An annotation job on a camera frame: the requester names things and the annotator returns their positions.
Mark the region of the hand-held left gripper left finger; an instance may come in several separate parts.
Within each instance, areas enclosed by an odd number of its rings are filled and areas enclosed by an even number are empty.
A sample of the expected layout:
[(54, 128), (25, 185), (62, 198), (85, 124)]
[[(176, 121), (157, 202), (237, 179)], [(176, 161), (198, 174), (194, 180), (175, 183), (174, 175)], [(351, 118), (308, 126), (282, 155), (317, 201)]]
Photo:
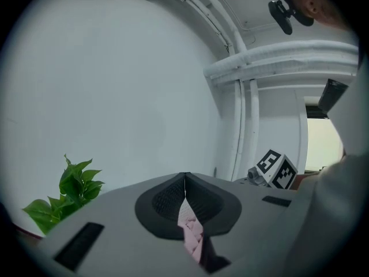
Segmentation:
[(178, 226), (184, 195), (183, 173), (112, 190), (61, 221), (39, 249), (56, 276), (208, 277)]

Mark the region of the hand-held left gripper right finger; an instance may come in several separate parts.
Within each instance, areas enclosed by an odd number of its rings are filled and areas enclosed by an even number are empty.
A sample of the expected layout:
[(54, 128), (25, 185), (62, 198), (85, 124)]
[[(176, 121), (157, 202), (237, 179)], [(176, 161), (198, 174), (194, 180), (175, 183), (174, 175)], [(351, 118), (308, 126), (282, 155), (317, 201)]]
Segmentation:
[(186, 198), (204, 228), (203, 265), (186, 258), (190, 277), (281, 277), (306, 215), (298, 191), (186, 173)]

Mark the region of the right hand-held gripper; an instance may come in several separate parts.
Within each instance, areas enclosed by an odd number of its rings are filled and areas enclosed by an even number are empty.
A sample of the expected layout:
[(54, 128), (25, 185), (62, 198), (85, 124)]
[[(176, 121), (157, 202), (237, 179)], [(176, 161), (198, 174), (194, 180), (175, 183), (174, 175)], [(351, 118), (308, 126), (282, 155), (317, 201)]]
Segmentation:
[(273, 189), (290, 189), (298, 171), (285, 154), (272, 149), (250, 168), (247, 180), (255, 186)]

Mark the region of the pink clothes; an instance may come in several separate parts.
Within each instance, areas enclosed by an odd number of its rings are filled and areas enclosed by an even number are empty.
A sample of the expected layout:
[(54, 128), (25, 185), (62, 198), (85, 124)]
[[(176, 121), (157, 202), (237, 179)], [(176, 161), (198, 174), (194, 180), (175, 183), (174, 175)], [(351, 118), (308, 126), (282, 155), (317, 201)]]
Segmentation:
[(178, 226), (183, 230), (184, 247), (195, 262), (207, 273), (212, 274), (230, 265), (230, 261), (217, 255), (204, 228), (186, 199), (180, 206)]

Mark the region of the green leafy plant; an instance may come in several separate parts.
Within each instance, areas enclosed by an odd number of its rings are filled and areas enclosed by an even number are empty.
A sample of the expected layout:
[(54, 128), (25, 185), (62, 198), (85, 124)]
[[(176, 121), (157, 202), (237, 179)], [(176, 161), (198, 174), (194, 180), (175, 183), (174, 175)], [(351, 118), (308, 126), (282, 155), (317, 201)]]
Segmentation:
[(105, 182), (95, 180), (101, 171), (88, 169), (92, 159), (74, 164), (64, 156), (67, 167), (59, 180), (59, 197), (36, 199), (22, 210), (47, 235), (54, 227), (92, 200), (96, 199)]

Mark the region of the person's grey shirt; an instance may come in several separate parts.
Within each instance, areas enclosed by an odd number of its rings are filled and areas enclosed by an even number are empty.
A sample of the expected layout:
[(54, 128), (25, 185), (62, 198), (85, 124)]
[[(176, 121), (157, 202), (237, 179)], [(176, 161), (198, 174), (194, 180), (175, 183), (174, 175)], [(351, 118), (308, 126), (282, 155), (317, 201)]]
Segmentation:
[(369, 248), (369, 55), (328, 112), (345, 152), (321, 171), (285, 277), (353, 277)]

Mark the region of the white insulated ceiling pipe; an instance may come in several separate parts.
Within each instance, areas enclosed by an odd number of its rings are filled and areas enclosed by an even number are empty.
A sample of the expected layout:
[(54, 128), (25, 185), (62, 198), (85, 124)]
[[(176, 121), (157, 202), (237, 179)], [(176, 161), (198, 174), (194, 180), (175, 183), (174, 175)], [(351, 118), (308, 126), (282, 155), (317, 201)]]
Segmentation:
[(246, 50), (204, 68), (214, 85), (285, 74), (356, 74), (359, 48), (331, 40), (297, 40)]

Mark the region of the black window frame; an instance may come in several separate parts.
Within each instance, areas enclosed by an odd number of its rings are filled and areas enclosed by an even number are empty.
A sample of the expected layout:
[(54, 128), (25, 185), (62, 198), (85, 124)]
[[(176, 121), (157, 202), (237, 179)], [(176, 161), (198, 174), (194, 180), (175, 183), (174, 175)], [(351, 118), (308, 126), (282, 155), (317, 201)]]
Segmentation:
[(318, 106), (306, 106), (306, 115), (308, 119), (329, 119), (327, 114)]

